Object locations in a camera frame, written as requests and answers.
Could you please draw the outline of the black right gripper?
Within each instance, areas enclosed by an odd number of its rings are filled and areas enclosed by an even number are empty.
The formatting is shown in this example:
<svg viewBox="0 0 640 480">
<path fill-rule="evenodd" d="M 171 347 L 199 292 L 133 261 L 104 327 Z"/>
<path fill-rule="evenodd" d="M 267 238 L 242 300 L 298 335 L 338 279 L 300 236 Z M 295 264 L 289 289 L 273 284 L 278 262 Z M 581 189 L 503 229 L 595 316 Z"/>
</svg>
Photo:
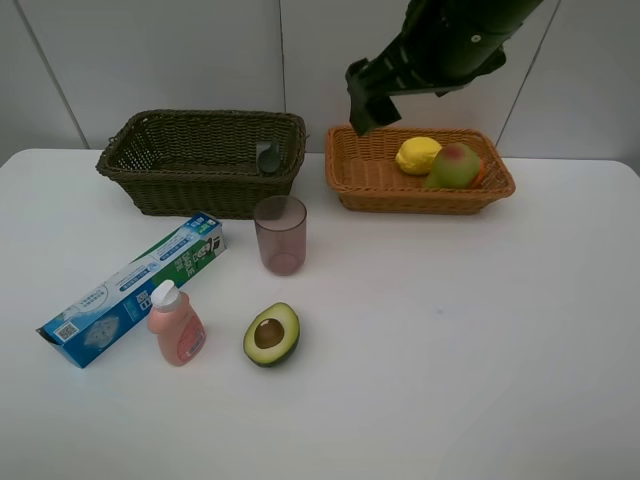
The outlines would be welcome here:
<svg viewBox="0 0 640 480">
<path fill-rule="evenodd" d="M 445 29 L 428 36 L 398 35 L 376 58 L 346 72 L 349 122 L 358 136 L 401 119 L 390 97 L 458 90 L 506 62 L 506 33 Z"/>
</svg>

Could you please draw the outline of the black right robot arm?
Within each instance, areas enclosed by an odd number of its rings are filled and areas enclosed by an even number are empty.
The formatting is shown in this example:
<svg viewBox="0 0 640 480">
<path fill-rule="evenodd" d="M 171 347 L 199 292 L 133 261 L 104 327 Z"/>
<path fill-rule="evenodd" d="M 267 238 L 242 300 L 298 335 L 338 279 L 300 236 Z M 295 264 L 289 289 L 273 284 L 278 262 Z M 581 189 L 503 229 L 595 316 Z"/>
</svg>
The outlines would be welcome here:
<svg viewBox="0 0 640 480">
<path fill-rule="evenodd" d="M 392 98 L 442 97 L 506 63 L 504 43 L 540 0 L 411 1 L 399 34 L 375 58 L 345 74 L 349 122 L 363 136 L 401 119 Z"/>
</svg>

